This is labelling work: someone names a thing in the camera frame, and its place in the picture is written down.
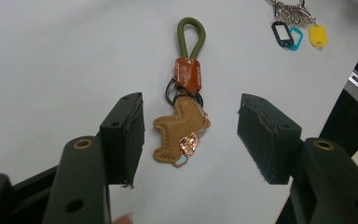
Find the black key tag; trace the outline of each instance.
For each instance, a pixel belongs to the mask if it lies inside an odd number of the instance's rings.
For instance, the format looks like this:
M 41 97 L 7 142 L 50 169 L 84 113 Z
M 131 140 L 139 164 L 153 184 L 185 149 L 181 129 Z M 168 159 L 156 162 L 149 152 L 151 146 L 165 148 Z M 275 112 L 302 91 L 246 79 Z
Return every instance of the black key tag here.
M 283 21 L 275 21 L 272 23 L 272 31 L 281 47 L 290 48 L 295 44 L 295 40 L 289 32 L 287 24 Z

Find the white table surface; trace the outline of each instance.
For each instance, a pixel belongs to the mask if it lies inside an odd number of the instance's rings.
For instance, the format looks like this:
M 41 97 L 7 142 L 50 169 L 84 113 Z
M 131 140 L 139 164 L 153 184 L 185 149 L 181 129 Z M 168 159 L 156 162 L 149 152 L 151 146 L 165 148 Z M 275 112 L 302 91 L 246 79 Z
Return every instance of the white table surface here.
M 241 94 L 266 98 L 318 136 L 358 61 L 358 1 L 313 0 L 328 45 L 308 30 L 296 52 L 278 46 L 273 10 L 257 1 L 0 1 L 0 173 L 12 184 L 58 164 L 63 146 L 93 135 L 129 93 L 144 97 L 145 144 L 135 189 L 111 187 L 112 216 L 135 223 L 273 223 L 289 186 L 270 186 L 237 136 Z M 158 163 L 153 120 L 179 57 L 176 26 L 194 17 L 207 38 L 201 94 L 212 126 L 177 169 Z M 196 41 L 186 29 L 188 47 Z

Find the rose gold charm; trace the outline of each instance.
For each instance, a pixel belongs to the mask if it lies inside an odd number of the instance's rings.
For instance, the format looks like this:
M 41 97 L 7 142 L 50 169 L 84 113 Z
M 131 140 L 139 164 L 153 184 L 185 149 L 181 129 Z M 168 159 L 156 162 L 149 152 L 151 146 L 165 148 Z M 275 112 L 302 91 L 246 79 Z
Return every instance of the rose gold charm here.
M 196 150 L 199 140 L 200 138 L 198 135 L 191 133 L 190 136 L 183 137 L 179 141 L 179 146 L 185 152 L 185 154 L 191 155 Z

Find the green rope loop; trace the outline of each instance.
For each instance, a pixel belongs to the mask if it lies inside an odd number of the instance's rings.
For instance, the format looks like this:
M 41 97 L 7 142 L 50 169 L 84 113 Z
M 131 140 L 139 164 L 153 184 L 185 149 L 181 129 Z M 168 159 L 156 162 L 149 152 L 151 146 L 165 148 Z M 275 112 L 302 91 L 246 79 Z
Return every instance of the green rope loop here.
M 206 37 L 205 29 L 203 28 L 202 24 L 194 18 L 186 17 L 183 18 L 181 21 L 179 21 L 177 33 L 178 33 L 179 50 L 180 50 L 181 58 L 188 58 L 187 46 L 185 40 L 185 25 L 187 24 L 194 26 L 200 37 L 199 41 L 197 41 L 197 44 L 193 48 L 193 51 L 191 51 L 191 55 L 190 55 L 191 59 L 197 59 L 197 56 L 200 53 L 202 45 L 205 42 L 205 37 Z

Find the tan leather dog charm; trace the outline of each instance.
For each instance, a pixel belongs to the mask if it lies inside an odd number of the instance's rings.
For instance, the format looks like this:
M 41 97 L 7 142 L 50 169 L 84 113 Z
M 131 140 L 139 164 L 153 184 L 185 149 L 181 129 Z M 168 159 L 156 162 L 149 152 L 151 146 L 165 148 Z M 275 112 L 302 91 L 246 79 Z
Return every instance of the tan leather dog charm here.
M 161 147 L 153 156 L 157 161 L 181 167 L 187 163 L 199 141 L 198 134 L 211 126 L 202 107 L 189 97 L 176 99 L 176 114 L 155 119 L 153 126 L 161 132 Z

